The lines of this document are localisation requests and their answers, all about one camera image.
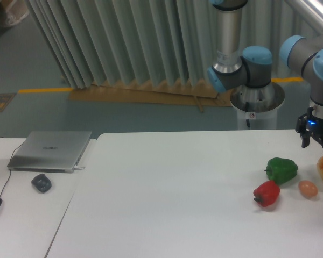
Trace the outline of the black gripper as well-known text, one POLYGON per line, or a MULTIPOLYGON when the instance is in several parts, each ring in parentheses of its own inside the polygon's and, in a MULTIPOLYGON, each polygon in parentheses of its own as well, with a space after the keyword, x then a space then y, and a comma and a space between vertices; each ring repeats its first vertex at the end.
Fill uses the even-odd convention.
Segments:
POLYGON ((302 148, 309 146, 311 138, 323 146, 323 118, 315 116, 314 107, 308 107, 306 113, 298 117, 295 130, 300 134, 302 148))

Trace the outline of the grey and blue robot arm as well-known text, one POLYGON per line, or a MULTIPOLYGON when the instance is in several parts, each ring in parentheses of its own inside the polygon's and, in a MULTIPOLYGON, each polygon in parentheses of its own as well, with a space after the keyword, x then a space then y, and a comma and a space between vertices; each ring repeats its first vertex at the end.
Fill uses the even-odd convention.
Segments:
MULTIPOLYGON (((267 88, 271 83, 271 52, 258 46, 238 53, 242 9, 247 1, 211 1, 219 13, 217 23, 222 32, 217 40, 217 58, 207 69, 217 92, 245 85, 252 89, 267 88)), ((296 132, 307 147, 314 139, 323 148, 323 1, 287 1, 319 36, 306 39, 294 35, 284 41, 279 56, 311 86, 310 105, 298 118, 296 132)))

